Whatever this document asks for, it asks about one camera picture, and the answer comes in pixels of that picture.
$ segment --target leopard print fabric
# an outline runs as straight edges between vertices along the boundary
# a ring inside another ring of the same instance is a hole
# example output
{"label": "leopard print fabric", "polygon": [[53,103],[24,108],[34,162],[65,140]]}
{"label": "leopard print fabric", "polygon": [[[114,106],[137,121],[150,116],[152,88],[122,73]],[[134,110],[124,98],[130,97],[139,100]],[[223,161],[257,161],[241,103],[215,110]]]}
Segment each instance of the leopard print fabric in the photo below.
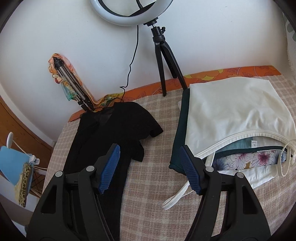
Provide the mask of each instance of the leopard print fabric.
{"label": "leopard print fabric", "polygon": [[31,176],[32,167],[29,163],[25,163],[20,174],[20,179],[15,185],[15,199],[19,205],[22,207],[26,206],[27,201],[27,189],[29,178]]}

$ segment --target silver screw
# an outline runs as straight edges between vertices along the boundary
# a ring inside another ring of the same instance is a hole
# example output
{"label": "silver screw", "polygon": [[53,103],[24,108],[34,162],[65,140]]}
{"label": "silver screw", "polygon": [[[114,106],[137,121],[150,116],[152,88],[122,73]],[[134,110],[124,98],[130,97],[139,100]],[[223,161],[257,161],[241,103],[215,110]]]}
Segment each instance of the silver screw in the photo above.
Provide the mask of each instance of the silver screw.
{"label": "silver screw", "polygon": [[94,166],[88,166],[88,167],[86,168],[86,170],[87,170],[88,172],[92,172],[92,171],[94,170]]}
{"label": "silver screw", "polygon": [[62,171],[57,171],[56,174],[55,174],[56,177],[60,177],[62,175],[63,175],[63,172]]}
{"label": "silver screw", "polygon": [[214,171],[214,168],[212,168],[212,167],[206,167],[205,170],[207,172],[213,172]]}
{"label": "silver screw", "polygon": [[237,177],[239,177],[239,178],[244,178],[244,174],[243,174],[242,172],[238,172],[238,173],[237,173]]}

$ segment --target blue gripper pad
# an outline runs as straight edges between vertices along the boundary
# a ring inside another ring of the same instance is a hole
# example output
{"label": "blue gripper pad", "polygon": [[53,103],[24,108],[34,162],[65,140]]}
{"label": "blue gripper pad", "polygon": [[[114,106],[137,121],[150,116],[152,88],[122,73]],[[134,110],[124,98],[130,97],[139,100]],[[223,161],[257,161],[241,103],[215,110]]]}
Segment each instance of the blue gripper pad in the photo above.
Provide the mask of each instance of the blue gripper pad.
{"label": "blue gripper pad", "polygon": [[196,171],[188,153],[186,152],[185,148],[182,146],[180,147],[180,159],[184,171],[186,173],[187,179],[190,183],[191,189],[194,190],[197,194],[201,191],[200,186],[200,176]]}
{"label": "blue gripper pad", "polygon": [[111,156],[108,159],[107,164],[105,165],[101,173],[101,182],[99,185],[100,194],[103,194],[104,191],[109,188],[109,184],[113,177],[119,158],[120,158],[120,147],[119,145],[116,145]]}

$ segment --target beige plaid tablecloth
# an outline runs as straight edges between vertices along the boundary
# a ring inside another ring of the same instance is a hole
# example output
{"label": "beige plaid tablecloth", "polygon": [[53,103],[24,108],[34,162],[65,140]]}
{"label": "beige plaid tablecloth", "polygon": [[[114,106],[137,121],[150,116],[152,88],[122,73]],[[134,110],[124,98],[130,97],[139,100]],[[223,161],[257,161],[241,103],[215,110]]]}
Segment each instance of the beige plaid tablecloth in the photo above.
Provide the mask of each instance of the beige plaid tablecloth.
{"label": "beige plaid tablecloth", "polygon": [[[282,75],[260,77],[271,84],[296,120],[296,87]],[[201,197],[195,192],[181,198],[171,209],[161,204],[174,195],[187,181],[186,177],[168,168],[173,140],[178,126],[178,101],[182,90],[136,100],[157,120],[164,132],[155,138],[142,140],[143,162],[131,161],[123,194],[120,221],[121,240],[184,240],[196,215]],[[53,174],[62,170],[79,120],[67,123],[54,148],[44,187]],[[271,233],[281,225],[296,200],[296,167],[290,167],[286,177],[276,177],[254,191],[266,215]],[[213,234],[221,229],[226,194],[221,194],[219,213]]]}

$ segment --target orange floral border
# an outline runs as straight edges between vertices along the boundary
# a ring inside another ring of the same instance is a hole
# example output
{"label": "orange floral border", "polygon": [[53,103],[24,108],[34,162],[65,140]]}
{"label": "orange floral border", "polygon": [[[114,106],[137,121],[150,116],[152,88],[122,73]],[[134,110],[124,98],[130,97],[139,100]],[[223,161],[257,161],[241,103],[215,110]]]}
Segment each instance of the orange floral border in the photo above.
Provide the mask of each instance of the orange floral border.
{"label": "orange floral border", "polygon": [[[281,73],[273,66],[249,66],[249,67],[239,67],[230,69],[219,69],[213,71],[205,71],[196,74],[185,75],[185,81],[187,86],[194,83],[205,83],[214,80],[223,80],[226,78],[244,76],[244,77],[254,77],[254,76],[273,76],[281,75]],[[181,85],[178,79],[166,80],[166,89],[168,91],[181,89]],[[126,92],[123,100],[125,102],[133,101],[145,96],[161,94],[161,84],[160,82],[142,86],[133,90]],[[74,121],[80,117],[84,110],[80,110],[74,113],[68,122]]]}

